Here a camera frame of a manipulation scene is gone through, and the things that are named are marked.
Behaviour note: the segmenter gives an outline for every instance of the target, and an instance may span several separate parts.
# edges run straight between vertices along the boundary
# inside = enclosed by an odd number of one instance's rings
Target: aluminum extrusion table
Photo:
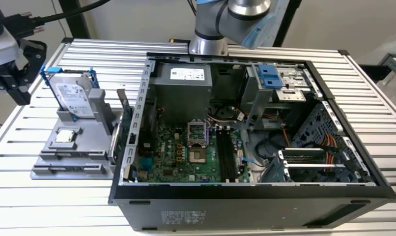
[[[116,89],[135,103],[147,52],[188,52],[187,44],[73,40],[60,45],[47,66],[97,71],[107,102],[120,107]],[[396,192],[396,108],[351,56],[336,50],[231,46],[229,55],[311,60],[340,108]],[[41,79],[32,103],[16,107],[0,129],[0,235],[141,235],[116,206],[108,206],[111,180],[31,180],[29,173],[57,116],[57,103]],[[183,235],[396,236],[396,202],[340,227],[297,231],[165,232]]]

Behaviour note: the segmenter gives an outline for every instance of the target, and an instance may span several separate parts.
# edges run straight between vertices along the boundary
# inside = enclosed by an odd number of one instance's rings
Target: white wall
[[[303,0],[284,47],[347,49],[357,59],[393,34],[396,0]]]
[[[84,15],[92,38],[168,42],[195,36],[195,16],[187,0],[112,0]]]
[[[61,13],[59,1],[53,1],[57,12]],[[51,0],[0,0],[0,9],[4,16],[24,12],[32,12],[33,16],[49,16],[55,14]],[[61,24],[67,31],[67,36],[72,37],[65,20],[61,20]],[[57,22],[47,23],[44,28],[44,32],[35,34],[27,39],[43,41],[48,45],[47,58],[51,58],[64,38],[64,33]]]

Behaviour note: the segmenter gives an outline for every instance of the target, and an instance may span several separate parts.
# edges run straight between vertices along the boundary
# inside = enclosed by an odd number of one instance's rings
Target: open computer tower
[[[332,228],[396,198],[311,61],[148,53],[127,120],[136,231]]]

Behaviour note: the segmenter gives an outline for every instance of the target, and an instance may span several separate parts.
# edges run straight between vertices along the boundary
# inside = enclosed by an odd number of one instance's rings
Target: ram slot
[[[217,139],[221,181],[235,182],[235,179],[237,177],[236,164],[235,164],[232,139],[231,139],[228,130],[217,130],[216,139]]]

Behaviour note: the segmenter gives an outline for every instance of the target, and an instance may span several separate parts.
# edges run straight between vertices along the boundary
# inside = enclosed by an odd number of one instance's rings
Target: motherboard
[[[209,128],[197,122],[184,127],[161,126],[156,152],[152,157],[141,157],[139,181],[249,182],[243,154],[239,130]]]

